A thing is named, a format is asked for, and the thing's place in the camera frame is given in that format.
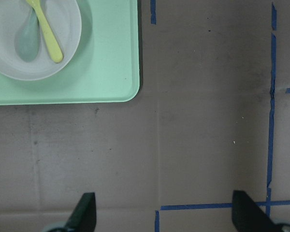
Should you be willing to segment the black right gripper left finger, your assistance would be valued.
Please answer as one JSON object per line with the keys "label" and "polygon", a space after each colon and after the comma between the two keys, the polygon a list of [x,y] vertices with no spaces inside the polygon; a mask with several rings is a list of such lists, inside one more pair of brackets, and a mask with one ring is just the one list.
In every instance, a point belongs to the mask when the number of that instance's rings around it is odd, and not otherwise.
{"label": "black right gripper left finger", "polygon": [[97,225],[94,192],[84,193],[64,226],[65,232],[94,232]]}

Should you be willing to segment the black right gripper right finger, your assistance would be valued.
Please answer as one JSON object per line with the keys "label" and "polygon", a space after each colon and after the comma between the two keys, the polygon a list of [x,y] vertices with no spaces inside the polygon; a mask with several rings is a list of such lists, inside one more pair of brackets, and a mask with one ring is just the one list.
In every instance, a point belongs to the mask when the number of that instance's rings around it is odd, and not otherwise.
{"label": "black right gripper right finger", "polygon": [[238,232],[282,232],[245,191],[232,194],[232,222]]}

